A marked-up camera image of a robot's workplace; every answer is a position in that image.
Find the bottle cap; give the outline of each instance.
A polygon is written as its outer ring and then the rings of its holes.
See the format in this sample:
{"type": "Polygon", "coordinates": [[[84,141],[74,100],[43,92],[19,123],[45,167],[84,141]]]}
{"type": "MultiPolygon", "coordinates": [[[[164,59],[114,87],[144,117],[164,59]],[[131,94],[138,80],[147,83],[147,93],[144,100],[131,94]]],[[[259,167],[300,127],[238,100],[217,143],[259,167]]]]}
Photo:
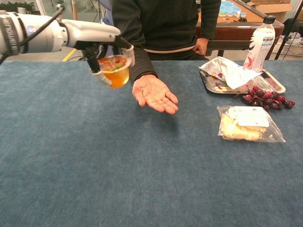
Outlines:
{"type": "Polygon", "coordinates": [[[266,15],[264,17],[263,23],[264,24],[273,24],[276,20],[276,16],[273,15],[266,15]]]}

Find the plastic water bottle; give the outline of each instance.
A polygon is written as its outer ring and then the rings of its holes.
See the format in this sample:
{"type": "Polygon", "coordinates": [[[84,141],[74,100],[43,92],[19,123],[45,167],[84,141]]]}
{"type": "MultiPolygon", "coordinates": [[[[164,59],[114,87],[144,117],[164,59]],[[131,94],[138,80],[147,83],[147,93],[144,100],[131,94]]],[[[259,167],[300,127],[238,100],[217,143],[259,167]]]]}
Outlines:
{"type": "Polygon", "coordinates": [[[248,54],[243,66],[247,69],[261,72],[264,60],[273,45],[275,39],[275,29],[272,24],[275,16],[265,16],[263,24],[253,33],[248,54]]]}

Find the sleeve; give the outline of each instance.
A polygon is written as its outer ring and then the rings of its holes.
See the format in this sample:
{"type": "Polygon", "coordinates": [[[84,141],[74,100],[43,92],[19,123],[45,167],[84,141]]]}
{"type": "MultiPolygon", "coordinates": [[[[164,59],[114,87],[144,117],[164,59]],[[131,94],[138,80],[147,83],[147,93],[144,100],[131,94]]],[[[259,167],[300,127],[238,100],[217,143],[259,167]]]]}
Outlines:
{"type": "Polygon", "coordinates": [[[135,65],[130,70],[130,77],[135,81],[142,75],[157,76],[148,53],[143,49],[145,37],[140,21],[140,8],[135,0],[111,0],[114,26],[119,28],[121,36],[134,45],[135,65]]]}
{"type": "Polygon", "coordinates": [[[221,0],[201,0],[201,34],[200,37],[214,39],[221,0]]]}

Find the jelly cup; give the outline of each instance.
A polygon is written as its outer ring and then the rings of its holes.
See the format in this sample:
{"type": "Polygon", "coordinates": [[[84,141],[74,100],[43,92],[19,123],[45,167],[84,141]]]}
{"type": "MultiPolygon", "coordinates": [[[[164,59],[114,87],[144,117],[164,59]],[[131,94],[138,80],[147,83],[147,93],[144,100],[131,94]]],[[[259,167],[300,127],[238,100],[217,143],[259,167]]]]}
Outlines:
{"type": "Polygon", "coordinates": [[[131,59],[126,55],[112,55],[104,57],[99,61],[102,74],[97,75],[99,79],[105,76],[110,80],[110,88],[123,87],[129,80],[129,66],[131,59]]]}

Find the hand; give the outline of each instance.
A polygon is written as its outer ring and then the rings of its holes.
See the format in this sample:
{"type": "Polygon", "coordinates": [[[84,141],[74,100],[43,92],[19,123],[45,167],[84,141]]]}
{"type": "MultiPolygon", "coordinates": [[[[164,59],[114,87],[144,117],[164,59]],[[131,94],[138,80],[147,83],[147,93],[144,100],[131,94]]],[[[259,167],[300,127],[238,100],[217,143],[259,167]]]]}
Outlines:
{"type": "Polygon", "coordinates": [[[169,88],[155,75],[141,76],[134,82],[133,96],[141,107],[147,104],[159,111],[174,114],[178,107],[177,97],[170,92],[169,88]]]}
{"type": "Polygon", "coordinates": [[[198,38],[193,50],[200,55],[205,55],[208,41],[209,39],[206,38],[198,38]]]}

